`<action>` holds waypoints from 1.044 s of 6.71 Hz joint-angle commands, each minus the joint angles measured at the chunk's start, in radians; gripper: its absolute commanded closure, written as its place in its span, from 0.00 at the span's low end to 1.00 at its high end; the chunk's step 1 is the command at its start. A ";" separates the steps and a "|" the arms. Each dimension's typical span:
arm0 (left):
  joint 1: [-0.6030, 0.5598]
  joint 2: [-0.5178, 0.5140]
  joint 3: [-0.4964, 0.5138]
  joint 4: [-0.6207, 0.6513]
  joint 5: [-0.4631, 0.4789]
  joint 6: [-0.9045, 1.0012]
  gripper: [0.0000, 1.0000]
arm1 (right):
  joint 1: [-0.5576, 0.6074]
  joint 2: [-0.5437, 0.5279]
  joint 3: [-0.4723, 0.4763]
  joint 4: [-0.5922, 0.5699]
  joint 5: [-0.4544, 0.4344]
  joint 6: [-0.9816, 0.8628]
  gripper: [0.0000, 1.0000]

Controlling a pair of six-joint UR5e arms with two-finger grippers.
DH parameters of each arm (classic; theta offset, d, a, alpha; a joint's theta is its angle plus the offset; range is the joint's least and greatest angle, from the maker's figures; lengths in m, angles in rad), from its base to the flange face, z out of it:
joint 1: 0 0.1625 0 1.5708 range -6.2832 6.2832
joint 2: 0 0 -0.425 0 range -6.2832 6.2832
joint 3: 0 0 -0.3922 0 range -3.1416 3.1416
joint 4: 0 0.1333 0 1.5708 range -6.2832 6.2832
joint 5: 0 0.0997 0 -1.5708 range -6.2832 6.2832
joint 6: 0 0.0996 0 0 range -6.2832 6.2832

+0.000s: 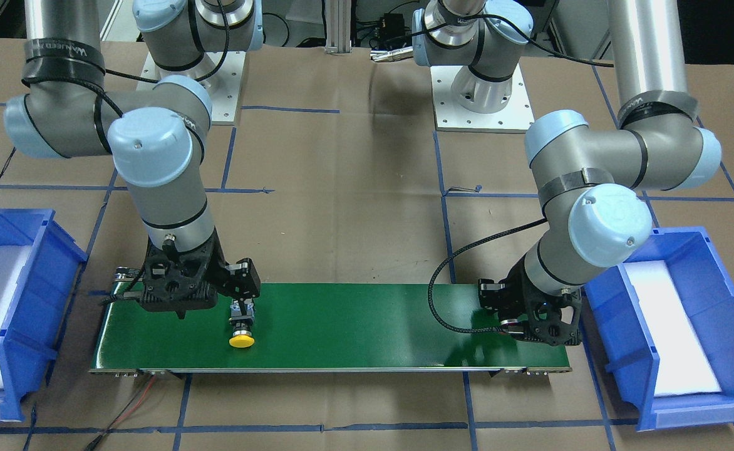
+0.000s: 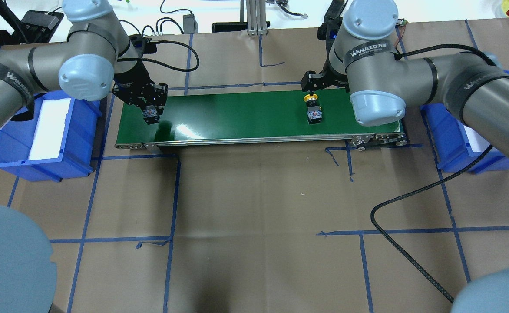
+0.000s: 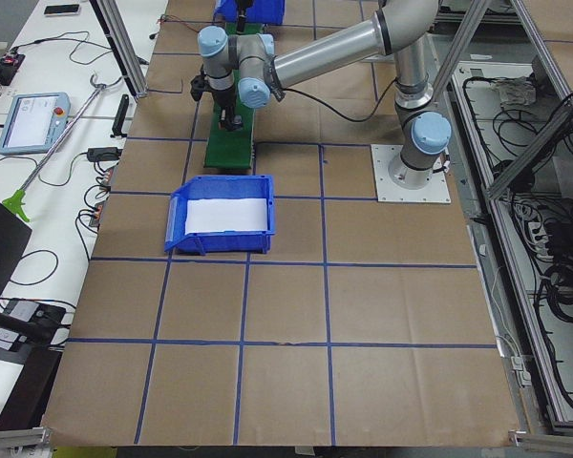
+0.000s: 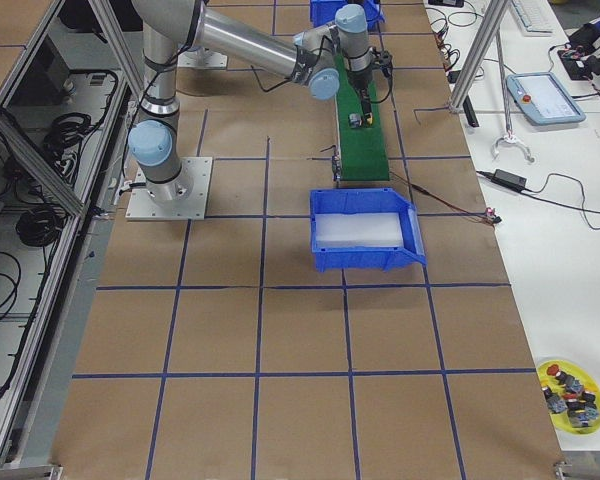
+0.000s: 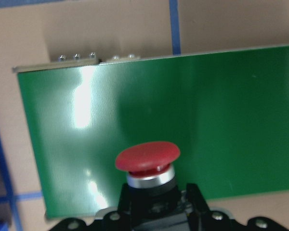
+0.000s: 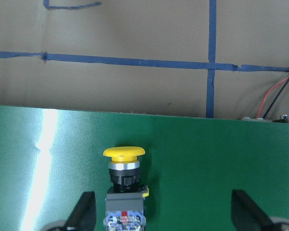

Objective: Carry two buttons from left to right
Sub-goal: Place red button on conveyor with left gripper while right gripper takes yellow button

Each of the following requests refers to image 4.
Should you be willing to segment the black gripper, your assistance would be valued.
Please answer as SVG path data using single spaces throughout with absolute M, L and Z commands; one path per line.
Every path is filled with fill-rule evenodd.
M 358 127 L 373 124 L 372 101 L 368 92 L 369 85 L 372 83 L 372 68 L 367 67 L 363 70 L 348 71 L 348 82 L 354 89 L 356 95 L 356 113 L 358 115 Z

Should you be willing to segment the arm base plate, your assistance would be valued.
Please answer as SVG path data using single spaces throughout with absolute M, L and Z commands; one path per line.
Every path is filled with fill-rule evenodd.
M 204 47 L 191 47 L 179 56 L 178 67 L 195 70 L 225 70 L 228 57 Z
M 126 218 L 133 221 L 203 220 L 212 167 L 212 157 L 183 157 L 179 176 L 165 184 L 147 181 L 143 170 L 138 168 L 135 182 L 145 183 L 145 186 L 132 189 Z

